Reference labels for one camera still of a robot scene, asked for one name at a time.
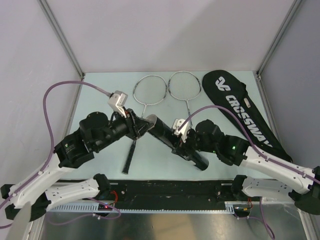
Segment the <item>black racket bag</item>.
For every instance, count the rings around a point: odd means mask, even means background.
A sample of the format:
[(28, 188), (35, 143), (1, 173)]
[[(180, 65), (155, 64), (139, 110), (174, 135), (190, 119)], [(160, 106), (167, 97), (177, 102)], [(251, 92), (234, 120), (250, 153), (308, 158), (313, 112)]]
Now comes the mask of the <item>black racket bag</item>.
[(214, 105), (224, 107), (236, 116), (254, 145), (293, 162), (250, 98), (243, 82), (226, 70), (213, 70), (203, 76), (202, 88)]

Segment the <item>white badminton racket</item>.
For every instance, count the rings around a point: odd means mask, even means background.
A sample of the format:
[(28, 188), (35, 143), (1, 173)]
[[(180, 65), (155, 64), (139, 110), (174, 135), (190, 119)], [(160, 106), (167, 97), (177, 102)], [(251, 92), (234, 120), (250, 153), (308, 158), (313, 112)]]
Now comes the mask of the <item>white badminton racket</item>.
[(192, 72), (181, 70), (171, 75), (167, 87), (174, 99), (185, 102), (190, 117), (189, 101), (196, 99), (202, 91), (199, 79)]
[(134, 100), (143, 105), (141, 114), (143, 118), (147, 107), (158, 105), (166, 98), (168, 86), (163, 77), (150, 74), (135, 84), (132, 93)]

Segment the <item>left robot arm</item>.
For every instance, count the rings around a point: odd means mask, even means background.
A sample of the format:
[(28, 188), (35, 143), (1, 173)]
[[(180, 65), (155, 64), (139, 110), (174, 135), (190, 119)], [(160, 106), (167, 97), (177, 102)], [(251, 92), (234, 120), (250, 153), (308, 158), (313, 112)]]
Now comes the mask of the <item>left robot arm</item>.
[(122, 137), (132, 140), (141, 138), (152, 129), (152, 118), (141, 118), (128, 109), (125, 116), (116, 116), (109, 121), (103, 112), (92, 112), (79, 123), (79, 128), (67, 135), (53, 150), (48, 165), (35, 171), (36, 178), (24, 180), (0, 188), (3, 199), (9, 201), (5, 216), (13, 220), (26, 203), (31, 204), (30, 221), (42, 217), (46, 212), (79, 199), (107, 199), (111, 194), (108, 178), (101, 173), (79, 183), (53, 187), (63, 175), (78, 169), (93, 160), (94, 154), (118, 141)]

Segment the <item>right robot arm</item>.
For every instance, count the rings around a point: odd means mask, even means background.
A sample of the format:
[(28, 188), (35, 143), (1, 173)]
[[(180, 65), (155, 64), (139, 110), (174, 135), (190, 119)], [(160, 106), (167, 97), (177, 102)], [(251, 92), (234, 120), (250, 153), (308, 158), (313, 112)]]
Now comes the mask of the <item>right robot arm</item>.
[(237, 136), (225, 135), (211, 120), (204, 120), (195, 129), (188, 121), (176, 119), (172, 131), (179, 138), (177, 150), (214, 153), (226, 165), (236, 165), (258, 171), (268, 179), (245, 175), (235, 177), (232, 197), (265, 197), (290, 201), (309, 214), (320, 213), (320, 168), (296, 165), (268, 153)]

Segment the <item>black shuttlecock tube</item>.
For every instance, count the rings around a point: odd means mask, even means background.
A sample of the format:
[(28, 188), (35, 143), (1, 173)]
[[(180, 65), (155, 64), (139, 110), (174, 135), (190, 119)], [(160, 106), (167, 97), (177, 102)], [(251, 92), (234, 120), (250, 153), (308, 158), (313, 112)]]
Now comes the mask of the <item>black shuttlecock tube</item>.
[[(172, 142), (174, 140), (172, 136), (172, 130), (171, 130), (172, 127), (169, 127), (155, 114), (149, 115), (147, 119), (154, 121), (154, 126), (152, 127), (152, 129), (148, 131), (148, 133), (151, 134), (156, 139), (158, 139), (159, 141), (161, 141), (163, 144), (165, 144), (172, 150), (173, 148)], [(194, 156), (196, 160), (185, 160), (185, 161), (191, 162), (200, 171), (206, 170), (209, 166), (208, 159), (203, 155), (201, 155), (196, 150), (190, 150), (190, 151), (192, 153), (195, 152)]]

